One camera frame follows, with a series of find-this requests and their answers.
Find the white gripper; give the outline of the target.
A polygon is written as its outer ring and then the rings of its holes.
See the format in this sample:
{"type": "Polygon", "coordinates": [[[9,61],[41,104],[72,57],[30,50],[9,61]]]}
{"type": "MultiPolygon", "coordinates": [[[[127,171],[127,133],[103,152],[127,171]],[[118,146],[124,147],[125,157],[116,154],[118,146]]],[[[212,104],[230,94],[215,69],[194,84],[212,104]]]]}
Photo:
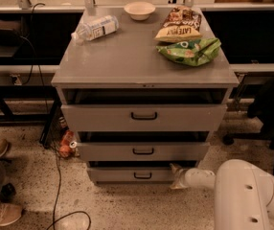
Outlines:
{"type": "Polygon", "coordinates": [[[172,190],[179,190],[184,188],[189,188],[193,186],[193,169],[182,169],[178,164],[170,163],[171,171],[173,173],[178,173],[178,181],[173,181],[170,185],[172,190]]]}

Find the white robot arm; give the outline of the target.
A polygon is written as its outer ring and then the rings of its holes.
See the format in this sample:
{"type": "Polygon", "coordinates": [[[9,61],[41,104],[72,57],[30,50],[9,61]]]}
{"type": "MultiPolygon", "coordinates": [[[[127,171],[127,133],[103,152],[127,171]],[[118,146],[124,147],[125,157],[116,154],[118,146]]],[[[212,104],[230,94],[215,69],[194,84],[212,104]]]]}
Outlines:
{"type": "Polygon", "coordinates": [[[214,191],[215,230],[270,230],[274,219],[274,175],[239,159],[216,172],[172,164],[174,189],[214,191]]]}

